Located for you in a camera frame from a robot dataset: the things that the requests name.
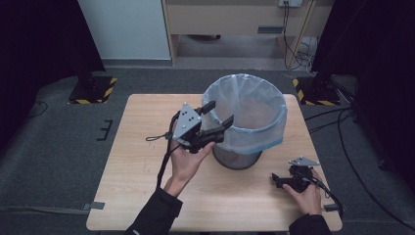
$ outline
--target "hand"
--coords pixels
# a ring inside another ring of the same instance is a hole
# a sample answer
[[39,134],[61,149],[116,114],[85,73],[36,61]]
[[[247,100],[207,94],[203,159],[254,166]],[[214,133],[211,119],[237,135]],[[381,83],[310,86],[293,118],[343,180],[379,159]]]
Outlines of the hand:
[[[177,141],[171,141],[170,149],[173,150],[180,144]],[[210,154],[214,142],[208,143],[197,154],[187,152],[182,146],[177,147],[171,153],[171,164],[173,166],[172,176],[164,186],[164,191],[168,194],[178,197],[184,187],[195,176],[204,158]]]
[[[321,180],[320,175],[314,169],[311,172],[315,178]],[[321,214],[320,187],[310,183],[302,193],[296,192],[288,184],[284,184],[283,188],[296,200],[303,214]]]

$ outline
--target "table top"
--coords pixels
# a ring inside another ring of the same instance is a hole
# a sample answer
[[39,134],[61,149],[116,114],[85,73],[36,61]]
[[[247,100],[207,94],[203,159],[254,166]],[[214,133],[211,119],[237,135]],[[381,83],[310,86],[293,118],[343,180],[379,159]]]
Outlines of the table top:
[[[271,173],[289,177],[289,160],[318,157],[295,96],[284,95],[287,123],[283,143],[262,152],[248,169],[222,166],[213,154],[207,156],[198,173],[180,194],[182,211],[171,231],[288,231],[301,216],[288,193],[277,189]],[[187,102],[196,109],[201,94],[134,94],[126,104],[94,202],[105,203],[102,210],[91,209],[87,227],[94,231],[125,230],[156,189],[157,174],[167,141],[148,142],[146,137],[168,131],[171,117]],[[316,167],[326,182],[322,167]],[[161,183],[171,175],[168,163]],[[321,190],[322,205],[333,204]],[[324,212],[333,231],[342,228],[336,211]]]

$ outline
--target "black stand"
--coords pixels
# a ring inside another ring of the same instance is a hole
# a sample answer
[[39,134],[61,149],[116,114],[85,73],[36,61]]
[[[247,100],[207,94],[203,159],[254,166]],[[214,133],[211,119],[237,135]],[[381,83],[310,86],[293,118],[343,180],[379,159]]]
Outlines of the black stand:
[[323,84],[317,76],[297,77],[296,89],[302,105],[339,105],[340,97],[335,88]]
[[92,75],[81,51],[82,44],[75,42],[76,30],[69,30],[64,24],[65,20],[56,13],[56,8],[59,5],[48,4],[46,1],[43,5],[41,7],[51,16],[52,27],[56,32],[62,52],[78,77],[78,82],[69,96],[69,102],[71,104],[89,104],[107,101],[116,79],[110,76]]
[[72,103],[104,103],[110,95],[108,92],[112,88],[113,78],[111,76],[90,76],[88,79],[79,79],[69,101]]

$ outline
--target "white wall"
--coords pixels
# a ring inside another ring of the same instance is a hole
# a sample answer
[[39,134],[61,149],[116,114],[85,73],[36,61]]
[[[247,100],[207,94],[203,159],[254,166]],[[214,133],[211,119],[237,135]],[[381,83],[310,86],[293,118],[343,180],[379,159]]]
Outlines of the white wall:
[[78,0],[102,59],[170,60],[161,0]]

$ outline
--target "plastic bag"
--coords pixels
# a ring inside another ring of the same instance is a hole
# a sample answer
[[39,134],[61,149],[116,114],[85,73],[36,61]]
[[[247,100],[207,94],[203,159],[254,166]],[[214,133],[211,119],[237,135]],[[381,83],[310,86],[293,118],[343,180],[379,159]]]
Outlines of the plastic bag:
[[216,101],[216,107],[202,116],[202,129],[216,128],[234,115],[218,147],[250,155],[283,142],[286,101],[267,80],[243,73],[223,76],[203,94],[202,105],[209,101]]

